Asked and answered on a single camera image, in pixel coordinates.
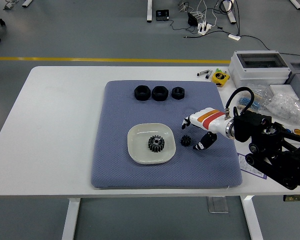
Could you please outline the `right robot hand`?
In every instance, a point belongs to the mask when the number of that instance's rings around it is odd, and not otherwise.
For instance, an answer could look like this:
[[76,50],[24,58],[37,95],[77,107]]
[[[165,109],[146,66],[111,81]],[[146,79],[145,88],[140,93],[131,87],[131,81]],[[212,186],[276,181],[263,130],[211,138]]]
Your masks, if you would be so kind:
[[233,121],[231,118],[226,119],[224,112],[220,110],[207,107],[203,110],[195,112],[184,118],[182,122],[182,129],[189,125],[194,125],[207,133],[201,140],[193,146],[194,150],[205,150],[209,148],[218,138],[217,133],[231,139],[231,125]]

